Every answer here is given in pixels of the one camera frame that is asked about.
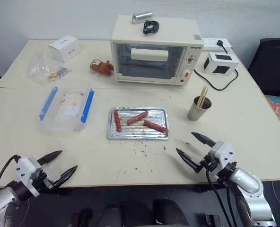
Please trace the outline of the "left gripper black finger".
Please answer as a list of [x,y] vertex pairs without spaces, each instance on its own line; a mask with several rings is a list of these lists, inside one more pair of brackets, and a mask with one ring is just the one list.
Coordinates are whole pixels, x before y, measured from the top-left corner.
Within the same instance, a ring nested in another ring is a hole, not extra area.
[[54,159],[56,159],[60,154],[62,153],[62,150],[57,150],[54,152],[51,152],[41,158],[39,158],[37,160],[38,165],[37,165],[37,169],[42,168],[43,165],[48,164],[50,162],[52,162]]
[[72,175],[75,173],[77,168],[78,168],[78,165],[76,165],[76,166],[68,169],[64,173],[62,173],[60,178],[57,181],[53,182],[52,188],[59,188],[61,185],[63,185],[65,182],[67,182],[72,177]]

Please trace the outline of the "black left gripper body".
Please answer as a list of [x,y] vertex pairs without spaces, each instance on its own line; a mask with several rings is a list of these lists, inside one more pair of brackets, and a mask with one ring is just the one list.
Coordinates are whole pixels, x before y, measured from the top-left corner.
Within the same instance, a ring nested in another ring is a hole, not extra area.
[[32,186],[36,190],[52,190],[59,187],[57,182],[51,181],[40,167],[32,174]]

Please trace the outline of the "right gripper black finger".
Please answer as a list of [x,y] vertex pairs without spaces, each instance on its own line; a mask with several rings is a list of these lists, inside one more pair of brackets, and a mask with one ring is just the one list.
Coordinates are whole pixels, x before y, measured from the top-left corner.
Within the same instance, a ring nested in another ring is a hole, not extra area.
[[181,151],[180,149],[176,148],[176,151],[178,155],[181,157],[181,159],[192,169],[197,169],[199,167],[198,164],[196,164],[194,161],[192,161],[191,157],[187,155],[185,152]]
[[213,147],[216,142],[214,142],[212,139],[208,138],[207,136],[205,135],[202,135],[200,133],[197,133],[197,132],[191,132],[191,134],[197,139],[199,140],[201,143],[205,144],[205,145],[208,145],[209,147]]

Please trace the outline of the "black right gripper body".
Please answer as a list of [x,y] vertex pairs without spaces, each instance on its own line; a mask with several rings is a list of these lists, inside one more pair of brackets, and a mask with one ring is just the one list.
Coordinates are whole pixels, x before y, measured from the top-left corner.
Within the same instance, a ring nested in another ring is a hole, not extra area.
[[212,172],[219,164],[219,159],[211,152],[208,152],[203,159],[194,168],[196,173],[199,173],[203,168]]

